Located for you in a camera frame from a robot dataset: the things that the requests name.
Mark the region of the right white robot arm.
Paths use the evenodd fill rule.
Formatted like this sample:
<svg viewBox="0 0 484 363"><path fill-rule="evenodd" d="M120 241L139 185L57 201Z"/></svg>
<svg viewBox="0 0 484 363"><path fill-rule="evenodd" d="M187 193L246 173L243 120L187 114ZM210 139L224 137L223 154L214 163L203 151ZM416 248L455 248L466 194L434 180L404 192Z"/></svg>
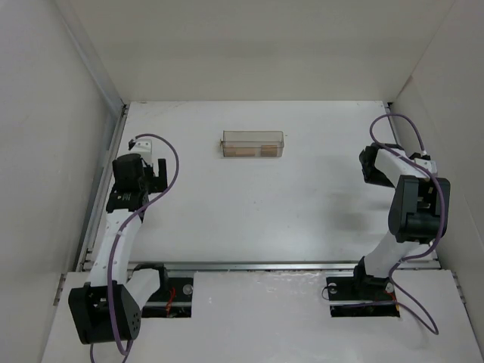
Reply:
<svg viewBox="0 0 484 363"><path fill-rule="evenodd" d="M444 203L428 174L437 176L435 161L426 154L410 157L397 144L373 143L360 154L366 183L393 188L388 232L354 268L353 289L361 299L375 299L389 283L390 269L421 244L436 238L440 218L448 216L450 182L437 178Z"/></svg>

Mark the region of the clear plastic box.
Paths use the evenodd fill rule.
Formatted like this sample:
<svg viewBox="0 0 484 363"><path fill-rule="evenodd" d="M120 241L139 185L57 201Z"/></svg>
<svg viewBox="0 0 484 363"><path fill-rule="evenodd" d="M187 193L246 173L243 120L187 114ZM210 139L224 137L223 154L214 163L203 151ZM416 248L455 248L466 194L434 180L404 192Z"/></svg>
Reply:
<svg viewBox="0 0 484 363"><path fill-rule="evenodd" d="M260 157L260 148L262 145L277 145L277 157ZM235 158L279 158L282 156L284 150L284 133L282 131L228 131L225 130L222 134L220 147L223 149L227 147L253 147L257 148L258 157L235 157Z"/></svg>

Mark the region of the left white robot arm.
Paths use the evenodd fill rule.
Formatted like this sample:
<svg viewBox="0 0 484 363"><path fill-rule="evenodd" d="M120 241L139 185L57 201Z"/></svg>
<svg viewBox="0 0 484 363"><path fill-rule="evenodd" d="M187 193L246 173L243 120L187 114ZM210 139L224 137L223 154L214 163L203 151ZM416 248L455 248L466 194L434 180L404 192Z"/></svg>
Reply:
<svg viewBox="0 0 484 363"><path fill-rule="evenodd" d="M141 329L141 313L166 282L162 265L140 265L128 273L135 238L151 194L167 187L166 161L158 166L140 153L113 161L114 185L106 206L106 227L98 256L82 287L73 288L68 304L84 345L133 341Z"/></svg>

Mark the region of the striped dark wood block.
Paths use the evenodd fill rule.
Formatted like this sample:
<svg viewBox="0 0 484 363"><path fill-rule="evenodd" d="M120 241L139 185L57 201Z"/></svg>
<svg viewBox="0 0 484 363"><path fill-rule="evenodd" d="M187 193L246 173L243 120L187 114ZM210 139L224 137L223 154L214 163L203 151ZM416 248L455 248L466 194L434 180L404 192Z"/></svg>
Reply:
<svg viewBox="0 0 484 363"><path fill-rule="evenodd" d="M277 157L278 146L277 145L262 145L260 148L260 157Z"/></svg>

